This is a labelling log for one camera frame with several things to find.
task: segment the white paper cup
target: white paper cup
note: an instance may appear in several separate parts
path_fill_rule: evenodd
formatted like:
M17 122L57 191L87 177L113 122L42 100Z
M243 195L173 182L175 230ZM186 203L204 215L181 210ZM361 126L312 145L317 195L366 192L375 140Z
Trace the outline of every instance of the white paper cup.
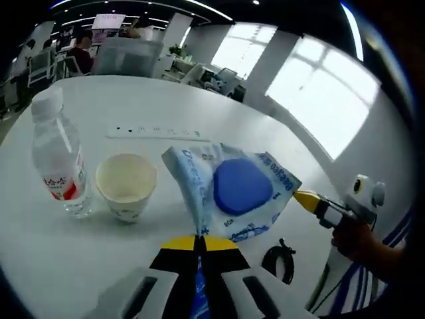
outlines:
M96 171L96 185L112 213L122 221L135 222L157 183L157 170L135 154L108 158Z

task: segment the white power strip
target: white power strip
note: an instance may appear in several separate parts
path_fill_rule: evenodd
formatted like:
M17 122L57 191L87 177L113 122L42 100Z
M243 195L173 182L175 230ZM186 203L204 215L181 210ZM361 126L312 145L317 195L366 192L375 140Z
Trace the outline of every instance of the white power strip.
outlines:
M109 138L167 138L172 140L189 140L209 142L199 131L165 128L161 126L110 126L106 133Z

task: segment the white wall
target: white wall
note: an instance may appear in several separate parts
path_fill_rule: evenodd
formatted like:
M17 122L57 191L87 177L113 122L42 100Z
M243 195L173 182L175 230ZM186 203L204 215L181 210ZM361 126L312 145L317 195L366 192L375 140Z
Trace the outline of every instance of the white wall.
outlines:
M276 31L260 60L258 60L250 76L243 84L246 88L244 104L270 115L271 109L267 101L264 101L264 95L289 57L298 39L297 35Z
M187 54L198 63L211 64L231 25L208 25L192 28L185 45Z
M313 136L282 106L265 96L274 77L290 55L299 37L277 31L243 84L244 104L284 123L307 146L340 195L361 173L386 183L375 235L383 239L410 207L415 194L414 150L408 130L395 105L380 90L362 128L341 155L332 161ZM332 254L340 263L340 255Z
M181 40L183 39L187 29L191 26L192 18L181 15L180 13L175 13L173 18L168 24L167 29L163 37L163 51L161 55L168 54L169 47L173 45L180 45Z

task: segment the white table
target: white table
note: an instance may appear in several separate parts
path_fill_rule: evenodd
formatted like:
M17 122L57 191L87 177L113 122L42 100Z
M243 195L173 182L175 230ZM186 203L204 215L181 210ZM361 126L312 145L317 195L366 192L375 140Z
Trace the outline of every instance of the white table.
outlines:
M92 180L98 164L120 152L141 154L157 163L159 180L135 225L114 220L94 186L93 215L73 220L44 188L33 167L31 110L23 113L0 147L0 263L37 318L83 316L107 287L135 267L148 267L164 241L195 230L161 154L172 145L199 142L108 139L108 124L139 121L198 129L214 142L247 151L267 150L303 181L302 189L336 196L319 164L287 127L219 94L119 76L69 78L54 85L63 87L65 113L79 128ZM305 303L325 266L331 233L291 199L268 232L238 245L256 266L280 237L297 251L291 288Z

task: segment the water bottle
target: water bottle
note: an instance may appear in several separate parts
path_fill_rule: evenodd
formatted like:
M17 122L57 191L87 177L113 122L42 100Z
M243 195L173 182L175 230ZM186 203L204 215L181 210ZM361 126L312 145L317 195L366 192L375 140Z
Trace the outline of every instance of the water bottle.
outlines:
M74 217L90 213L91 187L78 131L64 116L62 89L51 86L32 101L33 161L52 196Z

